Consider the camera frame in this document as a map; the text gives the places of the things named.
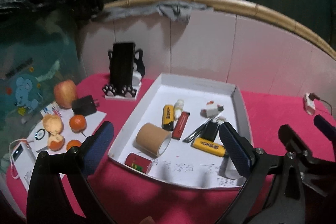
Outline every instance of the yellow lighter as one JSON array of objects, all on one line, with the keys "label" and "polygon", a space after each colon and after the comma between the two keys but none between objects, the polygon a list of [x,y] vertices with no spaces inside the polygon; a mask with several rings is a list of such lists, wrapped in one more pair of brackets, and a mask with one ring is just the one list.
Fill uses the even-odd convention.
[{"label": "yellow lighter", "polygon": [[165,105],[162,114],[162,129],[173,131],[174,129],[174,106]]},{"label": "yellow lighter", "polygon": [[200,149],[210,154],[214,154],[219,157],[224,157],[224,154],[225,154],[224,146],[217,144],[217,143],[210,142],[203,138],[196,138],[192,146],[194,148]]}]

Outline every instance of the paw print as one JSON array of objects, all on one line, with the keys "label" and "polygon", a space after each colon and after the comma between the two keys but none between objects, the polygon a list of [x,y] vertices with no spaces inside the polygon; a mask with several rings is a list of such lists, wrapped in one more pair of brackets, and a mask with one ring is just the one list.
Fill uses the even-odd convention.
[{"label": "paw print", "polygon": [[105,93],[105,95],[107,95],[107,96],[115,96],[116,95],[116,90],[113,87],[113,85],[105,85],[102,88],[102,90]]},{"label": "paw print", "polygon": [[126,85],[121,90],[121,96],[124,97],[135,97],[137,90],[134,89],[131,85]]}]

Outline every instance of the roll of tape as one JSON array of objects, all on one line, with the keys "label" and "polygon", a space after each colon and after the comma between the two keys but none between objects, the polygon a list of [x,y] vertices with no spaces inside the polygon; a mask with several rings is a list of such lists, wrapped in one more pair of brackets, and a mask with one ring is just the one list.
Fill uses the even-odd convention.
[{"label": "roll of tape", "polygon": [[143,149],[158,157],[167,149],[170,140],[170,132],[147,123],[140,128],[135,142]]}]

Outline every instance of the small white bottle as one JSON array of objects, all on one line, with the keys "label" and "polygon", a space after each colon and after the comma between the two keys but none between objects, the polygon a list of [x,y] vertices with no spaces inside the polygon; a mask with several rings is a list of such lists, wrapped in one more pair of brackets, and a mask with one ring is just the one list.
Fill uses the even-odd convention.
[{"label": "small white bottle", "polygon": [[174,120],[175,121],[181,116],[183,107],[184,107],[184,101],[182,99],[178,99],[174,105]]}]

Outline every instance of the metal screw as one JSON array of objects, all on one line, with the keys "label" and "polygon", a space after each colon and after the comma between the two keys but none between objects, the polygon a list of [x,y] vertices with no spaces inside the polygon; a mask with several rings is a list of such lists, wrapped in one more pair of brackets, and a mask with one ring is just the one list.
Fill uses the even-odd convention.
[{"label": "metal screw", "polygon": [[47,151],[42,151],[42,152],[40,152],[40,157],[44,158],[47,154],[48,154]]},{"label": "metal screw", "polygon": [[71,154],[75,154],[77,153],[78,150],[79,148],[77,146],[73,146],[68,151],[70,151]]},{"label": "metal screw", "polygon": [[256,151],[258,154],[260,154],[260,155],[262,155],[263,153],[265,153],[265,150],[263,150],[263,149],[260,148],[260,147],[257,147],[257,148],[255,149],[255,151]]},{"label": "metal screw", "polygon": [[288,153],[287,153],[287,156],[288,156],[290,159],[294,159],[294,158],[295,158],[295,154],[292,153],[292,152],[288,152]]}]

